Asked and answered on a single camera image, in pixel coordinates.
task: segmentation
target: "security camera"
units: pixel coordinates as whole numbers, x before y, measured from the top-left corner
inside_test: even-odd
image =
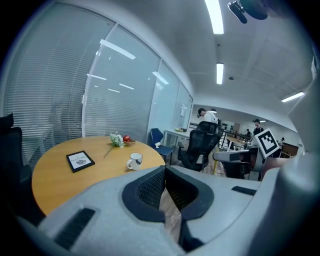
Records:
[[[243,24],[248,22],[244,13],[249,14],[256,20],[265,20],[268,17],[267,14],[261,13],[256,9],[252,0],[239,0],[239,3],[237,1],[229,2],[228,8]]]

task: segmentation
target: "glass wall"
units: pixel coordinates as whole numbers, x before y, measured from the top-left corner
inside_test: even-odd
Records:
[[[189,92],[184,87],[184,85],[180,83],[179,93],[176,99],[174,118],[172,122],[172,126],[174,128],[188,128],[191,107],[192,99],[189,95]]]
[[[55,3],[20,44],[4,106],[22,129],[24,162],[34,167],[51,147],[81,136],[118,132],[145,143],[148,126],[187,128],[190,96],[164,60],[121,25]]]
[[[148,131],[158,128],[164,134],[172,126],[180,80],[164,61],[156,75]]]
[[[145,142],[160,57],[119,25],[100,43],[87,81],[84,135],[118,132]]]
[[[82,135],[87,73],[114,22],[54,4],[29,29],[10,67],[5,113],[23,133],[25,164],[51,147]]]

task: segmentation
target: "chair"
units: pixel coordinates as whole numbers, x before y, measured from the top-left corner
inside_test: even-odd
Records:
[[[181,150],[184,146],[180,141],[178,142],[178,160],[181,160],[186,168],[200,172],[208,165],[209,154],[220,138],[220,135],[216,133],[209,134],[204,130],[192,130],[187,151]]]
[[[13,211],[35,225],[44,217],[32,193],[32,170],[23,164],[22,130],[0,122],[0,175],[2,188]]]
[[[167,147],[160,145],[158,148],[156,148],[156,143],[160,142],[164,135],[158,128],[152,128],[150,131],[151,134],[151,147],[157,151],[161,156],[164,156],[164,162],[166,162],[166,157],[170,155],[170,165],[172,161],[172,153],[175,150],[174,147]]]
[[[217,132],[218,124],[213,122],[202,121],[196,127],[197,130],[205,131],[209,134],[215,134]]]

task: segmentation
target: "apple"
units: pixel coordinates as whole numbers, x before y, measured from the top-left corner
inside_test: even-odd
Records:
[[[130,142],[130,136],[129,135],[123,136],[123,141]]]

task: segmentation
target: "white ceiling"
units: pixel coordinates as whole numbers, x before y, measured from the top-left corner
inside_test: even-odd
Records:
[[[263,98],[264,108],[277,105],[272,111],[280,108],[286,116],[290,108],[280,100],[304,90],[312,79],[311,42],[293,18],[256,20],[245,14],[248,22],[242,24],[228,9],[231,0],[219,0],[224,34],[217,35],[213,34],[204,0],[112,1],[139,17],[160,37],[189,75],[196,92],[204,96],[238,100],[240,94],[240,106],[250,97],[258,99],[254,104]],[[216,84],[217,62],[225,64],[223,85]]]

